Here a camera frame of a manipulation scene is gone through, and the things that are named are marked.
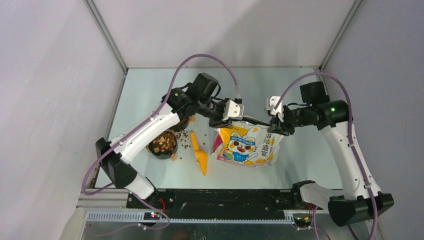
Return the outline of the yellow plastic food scoop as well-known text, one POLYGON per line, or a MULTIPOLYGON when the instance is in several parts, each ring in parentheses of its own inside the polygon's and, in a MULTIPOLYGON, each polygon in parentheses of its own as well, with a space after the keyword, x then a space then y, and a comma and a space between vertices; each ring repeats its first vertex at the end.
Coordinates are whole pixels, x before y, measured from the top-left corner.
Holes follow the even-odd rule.
POLYGON ((200 149, 196 135, 193 131, 190 132, 190 140, 200 171, 203 176, 206 176, 208 170, 208 155, 200 149))

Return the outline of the cat food bag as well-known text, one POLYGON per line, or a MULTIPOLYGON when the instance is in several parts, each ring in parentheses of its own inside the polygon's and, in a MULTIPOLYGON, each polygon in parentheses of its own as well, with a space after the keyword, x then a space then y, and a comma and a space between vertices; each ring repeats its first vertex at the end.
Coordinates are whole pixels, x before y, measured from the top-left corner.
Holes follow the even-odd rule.
POLYGON ((263 124, 236 121, 216 129, 212 156, 219 161, 246 167, 271 165, 277 160, 284 136, 268 132, 263 124))

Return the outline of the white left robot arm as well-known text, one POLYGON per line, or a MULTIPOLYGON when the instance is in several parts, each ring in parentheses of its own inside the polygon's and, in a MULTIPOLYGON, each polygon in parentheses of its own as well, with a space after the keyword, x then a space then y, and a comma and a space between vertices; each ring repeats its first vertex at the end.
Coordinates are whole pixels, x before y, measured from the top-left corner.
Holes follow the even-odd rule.
POLYGON ((117 189, 126 189, 145 208, 153 208, 158 202, 156 188, 145 176, 133 168, 131 162, 160 134, 181 120, 199 114, 209 119, 213 128, 230 124, 228 108, 239 99, 222 99, 216 102, 212 96, 219 82, 207 73, 200 73, 194 82, 170 88, 159 104, 135 126, 112 140, 104 138, 96 142, 99 165, 117 189))

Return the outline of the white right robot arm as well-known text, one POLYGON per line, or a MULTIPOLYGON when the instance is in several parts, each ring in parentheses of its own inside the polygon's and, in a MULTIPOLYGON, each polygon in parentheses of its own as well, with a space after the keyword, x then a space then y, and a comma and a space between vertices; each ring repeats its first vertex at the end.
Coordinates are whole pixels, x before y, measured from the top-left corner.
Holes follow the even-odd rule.
POLYGON ((265 109, 271 116, 268 132, 290 136, 295 128, 317 127, 331 150, 342 189, 325 188, 312 180, 297 182, 291 189, 291 204, 304 209, 311 203, 328 210, 339 227, 372 220, 391 208, 392 195, 382 192, 359 148, 348 103, 331 101, 321 81, 301 85, 300 93, 305 105, 295 109, 283 105, 279 96, 266 100, 265 109))

